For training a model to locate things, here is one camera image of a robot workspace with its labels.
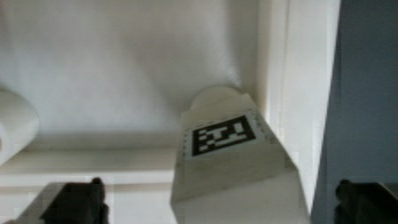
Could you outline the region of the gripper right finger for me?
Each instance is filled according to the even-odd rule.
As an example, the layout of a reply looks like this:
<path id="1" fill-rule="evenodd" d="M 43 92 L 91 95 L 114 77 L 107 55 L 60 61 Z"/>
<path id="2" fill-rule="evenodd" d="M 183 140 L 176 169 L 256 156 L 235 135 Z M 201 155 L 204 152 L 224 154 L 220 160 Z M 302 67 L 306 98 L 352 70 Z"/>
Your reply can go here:
<path id="1" fill-rule="evenodd" d="M 398 224 L 398 183 L 341 180 L 334 224 Z"/>

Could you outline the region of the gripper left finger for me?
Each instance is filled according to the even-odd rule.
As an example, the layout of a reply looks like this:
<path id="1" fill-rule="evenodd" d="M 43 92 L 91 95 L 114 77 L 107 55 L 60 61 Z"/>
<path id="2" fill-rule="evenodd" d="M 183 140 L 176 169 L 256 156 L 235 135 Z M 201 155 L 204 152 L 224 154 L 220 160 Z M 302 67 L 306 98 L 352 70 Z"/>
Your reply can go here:
<path id="1" fill-rule="evenodd" d="M 105 184 L 96 177 L 89 183 L 69 182 L 41 215 L 44 224 L 108 224 Z"/>

